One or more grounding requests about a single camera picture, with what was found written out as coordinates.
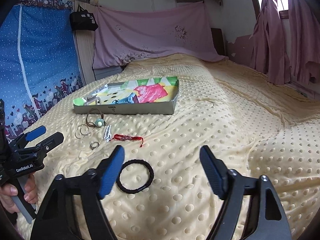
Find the person left hand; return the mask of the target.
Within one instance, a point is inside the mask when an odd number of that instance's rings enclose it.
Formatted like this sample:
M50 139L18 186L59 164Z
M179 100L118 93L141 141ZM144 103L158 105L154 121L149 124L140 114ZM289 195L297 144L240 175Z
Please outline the person left hand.
M35 177L34 174L30 174L28 180L25 184L25 195L24 200L27 201L29 204L35 204L38 201L38 194L37 194L37 186L35 184ZM8 213L19 213L19 209L12 200L13 196L17 196L18 190L12 184L5 184L1 186L1 204L3 207L8 211Z

